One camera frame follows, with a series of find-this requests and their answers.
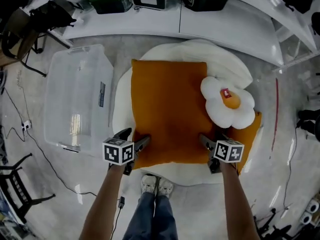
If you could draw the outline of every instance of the black and white marker cube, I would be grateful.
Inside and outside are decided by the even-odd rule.
[[[114,165],[124,165],[134,160],[134,145],[132,141],[108,138],[102,143],[103,159]]]
[[[225,163],[238,163],[242,159],[245,145],[235,140],[218,140],[213,157]]]

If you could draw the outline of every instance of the blue jeans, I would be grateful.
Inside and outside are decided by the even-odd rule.
[[[123,240],[178,240],[169,199],[145,192],[138,201]]]

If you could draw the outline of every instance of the hand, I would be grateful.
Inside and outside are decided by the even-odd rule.
[[[220,161],[220,170],[223,174],[229,171],[237,172],[237,165],[235,163],[228,163]]]
[[[126,168],[126,165],[123,164],[123,165],[116,165],[116,164],[113,164],[108,173],[112,173],[112,174],[120,174],[122,175],[125,171],[125,168]]]

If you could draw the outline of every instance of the red tag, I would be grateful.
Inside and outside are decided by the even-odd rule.
[[[232,97],[228,88],[222,89],[221,92],[223,93],[223,96],[224,96],[226,99]]]

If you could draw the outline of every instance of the white sneaker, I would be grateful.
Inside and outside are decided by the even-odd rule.
[[[155,193],[157,185],[157,177],[152,175],[144,175],[141,179],[142,194],[144,192]]]
[[[165,178],[161,178],[159,180],[158,185],[158,196],[166,196],[169,198],[169,195],[171,194],[172,190],[174,189],[174,185],[166,180]]]

